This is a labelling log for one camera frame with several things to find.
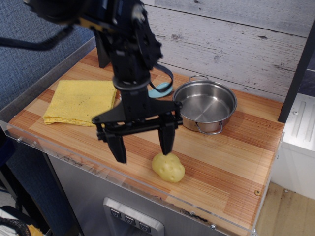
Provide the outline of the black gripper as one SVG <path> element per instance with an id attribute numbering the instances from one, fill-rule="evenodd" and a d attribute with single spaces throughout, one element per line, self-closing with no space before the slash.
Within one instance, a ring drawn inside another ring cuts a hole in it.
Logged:
<path id="1" fill-rule="evenodd" d="M 182 104 L 150 98 L 146 84 L 115 84 L 121 101 L 113 109 L 93 118 L 97 137 L 108 143 L 117 162 L 126 164 L 126 148 L 122 136 L 158 129 L 163 155 L 172 151 L 175 129 L 183 123 Z"/>

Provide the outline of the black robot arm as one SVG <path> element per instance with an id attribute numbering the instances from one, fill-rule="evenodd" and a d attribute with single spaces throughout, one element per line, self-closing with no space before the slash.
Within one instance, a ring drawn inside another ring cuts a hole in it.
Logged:
<path id="1" fill-rule="evenodd" d="M 158 64 L 161 44 L 150 29 L 144 4 L 139 0 L 28 0 L 26 4 L 49 22 L 92 30 L 97 46 L 109 57 L 113 84 L 122 100 L 92 122 L 116 160 L 126 162 L 124 135 L 151 130 L 158 131 L 162 153 L 170 153 L 182 123 L 182 105 L 149 97 L 151 70 L 171 72 Z"/>

